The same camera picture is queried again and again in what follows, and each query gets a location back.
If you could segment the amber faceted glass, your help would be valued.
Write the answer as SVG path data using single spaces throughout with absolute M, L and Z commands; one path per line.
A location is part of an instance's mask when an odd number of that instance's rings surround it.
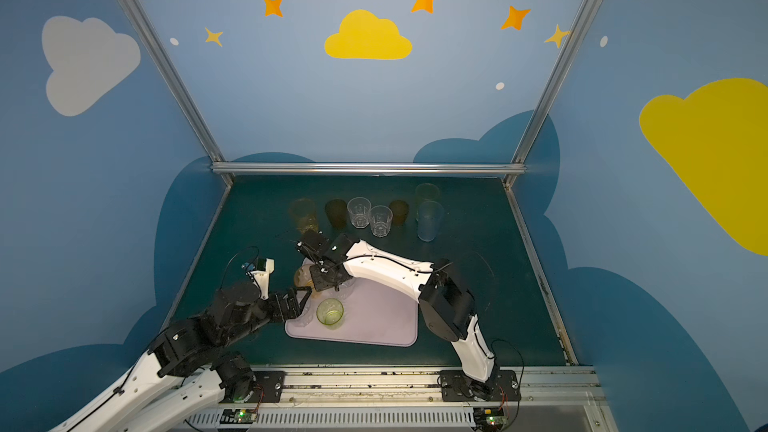
M 309 264 L 302 265 L 300 268 L 298 268 L 294 274 L 293 278 L 294 286 L 299 287 L 310 287 L 313 288 L 313 280 L 311 275 L 311 266 Z

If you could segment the green faceted glass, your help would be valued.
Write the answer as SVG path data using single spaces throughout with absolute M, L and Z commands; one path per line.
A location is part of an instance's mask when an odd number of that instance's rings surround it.
M 336 298 L 325 299 L 316 308 L 316 319 L 321 325 L 330 329 L 341 326 L 344 314 L 344 305 Z

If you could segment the dark brown textured cup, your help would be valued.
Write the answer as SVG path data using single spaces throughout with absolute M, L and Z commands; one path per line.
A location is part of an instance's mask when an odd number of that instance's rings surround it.
M 329 223 L 334 229 L 344 229 L 347 224 L 348 210 L 347 203 L 343 199 L 332 199 L 328 201 L 324 210 Z

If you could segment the lilac plastic tray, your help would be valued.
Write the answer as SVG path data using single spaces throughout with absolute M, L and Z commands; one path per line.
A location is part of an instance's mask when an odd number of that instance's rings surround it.
M 418 308 L 410 297 L 366 279 L 357 279 L 354 292 L 340 300 L 345 314 L 340 327 L 330 329 L 316 319 L 320 302 L 333 289 L 312 290 L 307 313 L 285 324 L 286 333 L 297 339 L 409 347 L 418 338 Z

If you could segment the clear faceted glass back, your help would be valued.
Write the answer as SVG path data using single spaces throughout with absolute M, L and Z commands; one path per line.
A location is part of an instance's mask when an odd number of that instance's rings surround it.
M 365 229 L 370 223 L 371 202 L 365 197 L 354 197 L 347 202 L 350 224 L 356 229 Z

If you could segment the clear faceted glass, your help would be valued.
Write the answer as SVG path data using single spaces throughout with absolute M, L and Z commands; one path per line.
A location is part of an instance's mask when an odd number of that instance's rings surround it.
M 354 197 L 347 202 L 350 224 L 356 229 L 365 229 L 370 223 L 371 202 L 365 197 Z
M 356 282 L 356 278 L 351 278 L 338 286 L 335 286 L 332 291 L 332 296 L 339 300 L 347 299 L 354 292 Z
M 377 205 L 370 209 L 369 223 L 372 234 L 375 237 L 386 237 L 392 227 L 393 212 L 385 205 Z

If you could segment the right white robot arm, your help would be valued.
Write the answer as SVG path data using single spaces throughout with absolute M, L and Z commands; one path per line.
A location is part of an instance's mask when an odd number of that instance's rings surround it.
M 479 326 L 473 293 L 456 264 L 407 259 L 342 233 L 331 240 L 309 230 L 296 249 L 312 266 L 316 290 L 335 288 L 351 279 L 373 281 L 418 303 L 428 329 L 450 342 L 460 359 L 460 390 L 466 397 L 489 400 L 497 390 L 499 366 Z

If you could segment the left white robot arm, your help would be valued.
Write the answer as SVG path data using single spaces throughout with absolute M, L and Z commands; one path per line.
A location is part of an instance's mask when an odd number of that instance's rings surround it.
M 298 318 L 311 291 L 302 286 L 264 295 L 248 281 L 218 289 L 202 313 L 163 329 L 127 372 L 54 429 L 108 431 L 199 369 L 215 398 L 250 398 L 259 389 L 254 372 L 227 348 L 268 324 Z

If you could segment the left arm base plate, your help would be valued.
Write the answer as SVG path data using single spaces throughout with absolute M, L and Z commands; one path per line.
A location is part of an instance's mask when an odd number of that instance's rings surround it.
M 282 370 L 256 370 L 238 379 L 227 397 L 234 403 L 277 403 L 285 381 Z

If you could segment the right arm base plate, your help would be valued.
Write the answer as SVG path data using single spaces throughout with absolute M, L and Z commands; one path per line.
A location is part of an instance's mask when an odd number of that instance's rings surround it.
M 520 381 L 514 370 L 500 370 L 481 382 L 471 379 L 460 370 L 443 370 L 438 374 L 444 402 L 502 402 L 521 399 Z

